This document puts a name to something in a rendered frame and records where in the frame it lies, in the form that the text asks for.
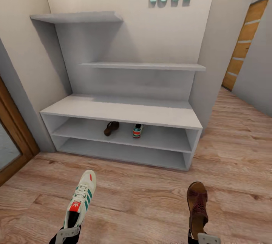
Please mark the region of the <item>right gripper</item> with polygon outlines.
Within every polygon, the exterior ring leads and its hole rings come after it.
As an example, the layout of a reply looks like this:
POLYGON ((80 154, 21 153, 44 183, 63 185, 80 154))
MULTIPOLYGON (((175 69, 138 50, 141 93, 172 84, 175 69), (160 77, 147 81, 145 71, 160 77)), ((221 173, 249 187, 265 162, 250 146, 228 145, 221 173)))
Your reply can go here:
POLYGON ((191 230, 190 229, 189 229, 188 239, 189 239, 189 244, 199 244, 197 240, 194 240, 192 238, 192 234, 191 234, 191 230))

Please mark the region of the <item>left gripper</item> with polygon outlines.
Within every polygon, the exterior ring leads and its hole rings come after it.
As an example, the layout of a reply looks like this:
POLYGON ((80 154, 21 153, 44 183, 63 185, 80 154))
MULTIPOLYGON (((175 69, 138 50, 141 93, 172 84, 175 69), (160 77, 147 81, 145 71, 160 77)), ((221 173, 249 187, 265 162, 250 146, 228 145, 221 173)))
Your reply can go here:
MULTIPOLYGON (((79 240, 79 235, 80 235, 80 231, 79 231, 79 234, 77 234, 76 236, 66 238, 63 244, 76 244, 79 240)), ((55 242, 56 242, 56 237, 52 238, 49 244, 55 244, 55 242)))

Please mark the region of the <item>sandal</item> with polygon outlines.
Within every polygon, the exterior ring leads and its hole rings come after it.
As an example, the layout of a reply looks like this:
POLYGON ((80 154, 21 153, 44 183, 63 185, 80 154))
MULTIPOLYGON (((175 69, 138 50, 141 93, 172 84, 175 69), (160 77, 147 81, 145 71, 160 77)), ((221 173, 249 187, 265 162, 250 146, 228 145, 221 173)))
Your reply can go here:
POLYGON ((114 121, 108 124, 106 130, 104 130, 105 136, 107 137, 110 136, 112 131, 117 130, 119 128, 119 125, 120 124, 117 121, 114 121))
POLYGON ((187 202, 190 210, 189 228, 192 238, 198 241, 198 233, 205 233, 203 227, 209 221, 206 212, 208 196, 203 183, 197 181, 190 184, 187 191, 187 202))

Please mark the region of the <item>gym shoe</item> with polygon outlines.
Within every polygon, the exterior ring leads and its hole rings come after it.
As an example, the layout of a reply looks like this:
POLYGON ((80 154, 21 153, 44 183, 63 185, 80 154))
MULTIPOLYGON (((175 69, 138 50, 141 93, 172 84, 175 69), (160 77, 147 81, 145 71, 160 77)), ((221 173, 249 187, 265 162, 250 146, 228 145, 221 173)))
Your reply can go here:
POLYGON ((96 190, 97 178, 94 170, 88 169, 82 175, 78 187, 66 211, 63 229, 82 226, 96 190))
POLYGON ((133 137, 139 138, 141 136, 141 131, 144 128, 144 124, 135 124, 133 128, 133 137))

